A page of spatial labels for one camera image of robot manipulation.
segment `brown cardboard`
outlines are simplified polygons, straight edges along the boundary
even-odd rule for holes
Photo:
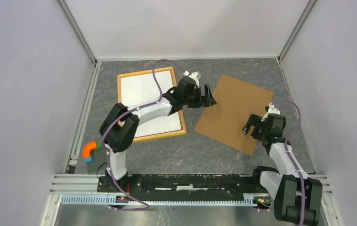
[[[242,153],[253,155],[257,140],[242,134],[242,128],[251,113],[263,116],[273,92],[247,82],[222,75],[213,97],[217,105],[206,107],[195,126],[195,131],[230,146]]]

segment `white robotic arm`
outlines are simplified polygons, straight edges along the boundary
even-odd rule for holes
[[[152,119],[168,116],[178,112],[187,105],[189,108],[209,107],[216,104],[216,100],[211,95],[208,84],[204,85],[204,95],[201,94],[199,86],[199,72],[192,74],[185,73],[177,87],[172,87],[162,95],[162,98],[156,98],[141,105],[124,106],[117,103],[101,125],[99,132],[103,135],[106,129],[113,121],[124,112],[137,109],[123,117],[123,125],[118,123],[113,125],[105,138],[105,146],[108,149],[107,154],[110,158],[113,177],[116,180],[121,179],[127,174],[126,152],[125,150],[133,142],[137,127]]]
[[[319,180],[310,178],[296,160],[289,141],[283,137],[286,119],[271,103],[263,117],[251,114],[243,128],[248,134],[262,141],[267,154],[273,159],[277,169],[258,166],[252,177],[264,187],[274,200],[274,215],[277,220],[316,225],[320,214],[323,186]]]

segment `white wall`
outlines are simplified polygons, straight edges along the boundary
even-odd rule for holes
[[[55,0],[0,0],[0,226],[40,223],[91,67]]]
[[[100,59],[276,57],[307,0],[66,0]]]
[[[321,0],[284,73],[302,111],[319,172],[328,176],[344,225],[357,225],[357,1]]]

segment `whiteboard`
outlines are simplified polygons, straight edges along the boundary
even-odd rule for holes
[[[172,67],[158,69],[155,75],[162,93],[177,85]],[[158,96],[159,90],[152,76],[152,70],[118,75],[119,102],[125,106],[140,105],[154,100]],[[184,115],[181,111],[140,125],[134,137],[137,138],[135,141],[139,141],[185,133]]]

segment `wooden frame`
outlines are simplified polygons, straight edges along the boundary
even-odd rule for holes
[[[165,67],[165,68],[155,69],[155,73],[164,72],[164,71],[170,71],[171,81],[173,83],[173,86],[177,86],[176,74],[174,73],[173,67]],[[120,81],[121,78],[143,75],[143,74],[150,74],[150,73],[152,73],[152,70],[133,72],[133,73],[127,73],[127,74],[119,74],[117,76],[117,99],[118,99],[118,102],[122,101],[121,81]],[[186,134],[187,128],[186,128],[186,122],[184,121],[183,110],[180,110],[178,112],[178,117],[180,118],[181,130],[159,133],[159,134],[152,134],[152,135],[147,135],[147,136],[142,136],[142,137],[136,137],[136,138],[134,138],[133,142],[136,143],[136,142],[140,142],[140,141],[153,140],[153,139],[159,139],[159,138],[172,137],[172,136]]]

